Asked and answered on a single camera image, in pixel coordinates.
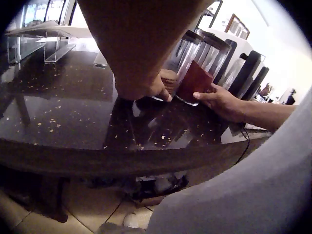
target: gray sleeve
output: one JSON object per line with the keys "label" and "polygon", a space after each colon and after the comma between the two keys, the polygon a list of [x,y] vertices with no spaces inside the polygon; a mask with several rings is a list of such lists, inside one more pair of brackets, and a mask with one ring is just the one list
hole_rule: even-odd
{"label": "gray sleeve", "polygon": [[215,178],[166,197],[147,233],[285,233],[311,200],[311,88],[261,147]]}

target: countertop edge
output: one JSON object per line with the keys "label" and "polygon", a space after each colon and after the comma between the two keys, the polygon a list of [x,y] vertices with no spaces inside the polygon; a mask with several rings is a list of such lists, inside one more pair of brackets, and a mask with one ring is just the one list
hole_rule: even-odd
{"label": "countertop edge", "polygon": [[[250,140],[246,156],[268,138]],[[240,141],[196,148],[125,152],[64,149],[0,139],[0,164],[50,176],[149,176],[194,169],[229,158],[234,162],[246,144]]]}

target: floor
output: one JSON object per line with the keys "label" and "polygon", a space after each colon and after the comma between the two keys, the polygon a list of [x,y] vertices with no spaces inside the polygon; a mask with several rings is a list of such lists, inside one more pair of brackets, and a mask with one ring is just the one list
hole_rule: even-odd
{"label": "floor", "polygon": [[[222,165],[189,170],[188,187],[207,181],[222,171]],[[122,225],[124,217],[130,213],[135,213],[139,226],[146,228],[157,207],[137,209],[133,202],[124,200],[123,193],[111,188],[90,189],[78,179],[64,184],[62,202],[68,215],[66,223],[28,212],[0,190],[0,216],[17,234],[92,234],[105,221]]]}

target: granite countertop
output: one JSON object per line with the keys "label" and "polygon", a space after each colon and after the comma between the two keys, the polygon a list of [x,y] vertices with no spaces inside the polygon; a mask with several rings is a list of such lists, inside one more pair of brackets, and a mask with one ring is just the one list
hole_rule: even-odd
{"label": "granite countertop", "polygon": [[[203,105],[119,98],[110,68],[93,66],[96,55],[70,51],[45,64],[42,48],[1,66],[0,163],[57,175],[149,175],[245,149],[240,131]],[[268,136],[250,132],[250,150]]]}

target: glass canister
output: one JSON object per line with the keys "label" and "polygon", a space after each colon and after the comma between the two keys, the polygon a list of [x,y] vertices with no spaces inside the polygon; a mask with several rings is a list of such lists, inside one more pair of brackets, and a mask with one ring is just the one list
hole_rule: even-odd
{"label": "glass canister", "polygon": [[[172,97],[196,56],[202,40],[201,36],[188,30],[165,61],[159,75]],[[162,101],[157,96],[152,98]]]}
{"label": "glass canister", "polygon": [[235,78],[237,77],[238,73],[240,72],[241,68],[243,67],[246,61],[242,58],[238,58],[224,77],[219,81],[219,85],[228,90],[232,83],[234,82]]}
{"label": "glass canister", "polygon": [[[203,43],[206,45],[202,54],[196,56],[199,58],[198,61],[193,61],[196,64],[193,64],[193,69],[190,70],[192,74],[185,75],[176,94],[178,99],[193,106],[198,105],[193,93],[207,92],[231,50],[230,45],[211,33],[206,34]],[[206,74],[202,73],[199,68],[204,70]]]}

